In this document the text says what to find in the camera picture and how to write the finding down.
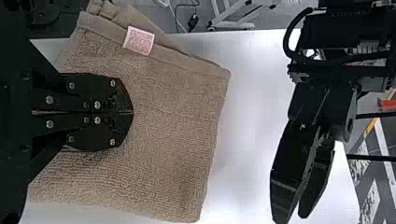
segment black cable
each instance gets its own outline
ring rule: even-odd
[[[178,34],[180,33],[180,31],[178,30],[178,24],[177,24],[177,8],[178,7],[194,7],[195,14],[197,14],[197,7],[199,5],[201,5],[199,0],[191,0],[191,4],[178,4],[175,6],[175,25],[176,25],[176,30],[177,30]]]
[[[354,62],[361,62],[361,61],[366,61],[366,60],[376,60],[380,58],[387,58],[389,56],[389,51],[380,51],[380,52],[375,52],[375,53],[369,53],[369,54],[361,54],[361,55],[353,55],[353,56],[347,56],[343,58],[337,58],[337,59],[332,59],[329,61],[319,61],[319,60],[314,60],[310,59],[308,57],[305,57],[304,55],[300,55],[298,52],[293,51],[289,48],[289,41],[290,41],[290,36],[291,33],[293,32],[293,29],[296,27],[296,25],[308,14],[314,12],[314,9],[312,7],[308,7],[304,9],[302,12],[300,12],[290,23],[288,26],[288,29],[286,30],[285,36],[283,38],[283,50],[285,51],[285,54],[293,59],[294,61],[298,63],[307,63],[307,64],[313,64],[313,65],[336,65],[336,64],[343,64],[343,63],[354,63]]]

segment metal screw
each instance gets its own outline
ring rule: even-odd
[[[76,88],[76,84],[74,82],[69,82],[69,89],[73,90]]]
[[[95,124],[100,124],[101,119],[99,117],[96,117],[93,122],[95,122]]]
[[[47,103],[47,105],[52,105],[53,104],[53,97],[52,96],[47,96],[46,97],[46,103]]]
[[[99,101],[95,101],[95,103],[93,103],[93,107],[95,107],[95,109],[100,109],[101,104]]]
[[[116,145],[116,139],[114,138],[110,139],[110,145],[114,147]]]
[[[75,142],[75,138],[74,138],[73,136],[69,136],[69,137],[67,138],[67,141],[68,141],[69,143],[74,143],[74,142]]]
[[[47,120],[46,127],[48,129],[52,129],[55,126],[55,123],[52,120]]]

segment towel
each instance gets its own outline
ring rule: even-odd
[[[149,56],[122,48],[128,26],[155,34]],[[60,152],[31,183],[30,202],[199,220],[230,72],[189,54],[133,7],[101,0],[80,12],[55,66],[62,73],[119,77],[134,122],[119,148]]]

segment wire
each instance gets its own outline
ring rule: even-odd
[[[378,148],[378,149],[374,149],[374,150],[372,150],[372,151],[369,151],[369,153],[375,153],[375,152],[377,152],[377,151],[381,151],[382,149],[391,149],[391,148],[394,148],[394,147],[396,147],[396,145],[392,145],[392,146],[390,146],[390,147],[381,147],[381,148]]]
[[[389,51],[380,51],[380,52],[375,52],[375,53],[347,56],[347,57],[337,58],[337,59],[333,59],[333,60],[329,60],[329,61],[318,61],[318,60],[313,60],[313,59],[307,58],[303,55],[300,55],[297,51],[291,50],[289,48],[291,33],[293,32],[296,25],[305,16],[314,12],[314,10],[317,10],[317,9],[313,9],[312,7],[308,7],[306,9],[304,9],[291,21],[290,25],[288,26],[288,29],[286,30],[286,33],[285,33],[285,37],[283,38],[283,50],[285,51],[285,54],[289,58],[293,59],[294,61],[296,61],[298,63],[307,63],[307,64],[313,64],[313,65],[337,65],[337,64],[343,64],[343,63],[354,63],[354,62],[361,62],[361,61],[366,61],[366,60],[387,58],[389,56]]]
[[[199,0],[191,0],[191,4],[178,4],[175,6],[175,13],[174,13],[174,17],[175,17],[175,26],[176,26],[176,30],[179,33],[178,30],[178,26],[180,25],[180,27],[183,27],[180,22],[177,19],[177,9],[179,7],[194,7],[194,13],[197,14],[197,7],[201,5]]]
[[[171,10],[171,13],[172,13],[172,15],[174,16],[175,21],[176,21],[176,23],[177,23],[177,24],[176,24],[177,32],[178,32],[178,26],[180,26],[181,29],[184,31],[184,33],[187,33],[186,28],[184,28],[184,26],[183,26],[183,25],[180,23],[180,21],[177,19],[176,15],[175,15],[175,11],[173,10],[172,6],[169,6],[169,9]]]

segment robotic arm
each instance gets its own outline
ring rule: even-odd
[[[349,141],[355,119],[396,116],[357,114],[361,97],[395,85],[392,2],[319,1],[318,8],[305,9],[288,27],[283,49],[291,58],[289,75],[296,88],[271,171],[271,207],[277,224],[289,222],[297,203],[300,217],[313,211],[332,169],[334,142]],[[290,34],[303,18],[297,48],[291,50]],[[307,56],[309,49],[321,60]]]
[[[134,109],[119,78],[60,74],[0,3],[0,223],[20,221],[29,183],[61,151],[119,147]]]

